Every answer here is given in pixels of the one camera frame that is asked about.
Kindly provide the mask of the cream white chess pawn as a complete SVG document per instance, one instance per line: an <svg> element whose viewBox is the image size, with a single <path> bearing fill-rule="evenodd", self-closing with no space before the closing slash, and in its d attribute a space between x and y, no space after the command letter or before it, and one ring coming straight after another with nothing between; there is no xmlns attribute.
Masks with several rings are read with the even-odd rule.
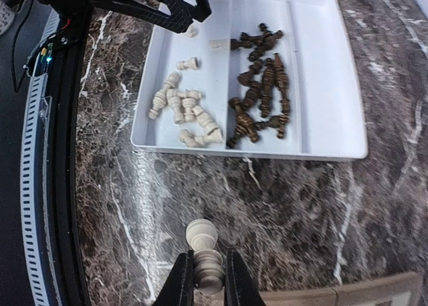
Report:
<svg viewBox="0 0 428 306"><path fill-rule="evenodd" d="M209 41L209 47L211 49L224 49L230 50L230 39L213 39Z"/></svg>
<svg viewBox="0 0 428 306"><path fill-rule="evenodd" d="M196 27L194 24L191 24L191 25L187 28L186 32L184 32L184 34L185 34L187 37L190 37L190 38L196 37L196 36L197 36L197 34L198 34L198 29L197 29L197 27Z"/></svg>

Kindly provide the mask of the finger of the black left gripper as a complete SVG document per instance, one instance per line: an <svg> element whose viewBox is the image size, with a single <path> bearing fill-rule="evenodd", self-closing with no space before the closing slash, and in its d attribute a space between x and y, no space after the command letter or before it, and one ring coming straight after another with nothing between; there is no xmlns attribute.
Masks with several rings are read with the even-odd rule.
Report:
<svg viewBox="0 0 428 306"><path fill-rule="evenodd" d="M173 17L204 22L211 15L209 0L163 0Z"/></svg>
<svg viewBox="0 0 428 306"><path fill-rule="evenodd" d="M166 14L133 0L101 0L93 4L97 8L135 17L175 33L186 32L193 23L188 11L180 7L174 7L169 14Z"/></svg>

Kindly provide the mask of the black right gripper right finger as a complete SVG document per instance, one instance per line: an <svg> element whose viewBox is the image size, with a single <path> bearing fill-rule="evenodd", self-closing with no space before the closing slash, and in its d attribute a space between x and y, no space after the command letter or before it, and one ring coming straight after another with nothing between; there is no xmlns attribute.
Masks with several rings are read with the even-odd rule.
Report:
<svg viewBox="0 0 428 306"><path fill-rule="evenodd" d="M235 249L227 250L223 304L266 306L254 285L245 261Z"/></svg>

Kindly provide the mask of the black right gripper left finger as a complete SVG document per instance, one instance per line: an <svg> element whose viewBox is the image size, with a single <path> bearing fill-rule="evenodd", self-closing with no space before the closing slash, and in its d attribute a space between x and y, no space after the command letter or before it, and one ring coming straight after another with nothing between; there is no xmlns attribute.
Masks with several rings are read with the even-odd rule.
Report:
<svg viewBox="0 0 428 306"><path fill-rule="evenodd" d="M157 305L193 305L193 291L195 287L193 259L193 250L181 253L177 257L157 297Z"/></svg>

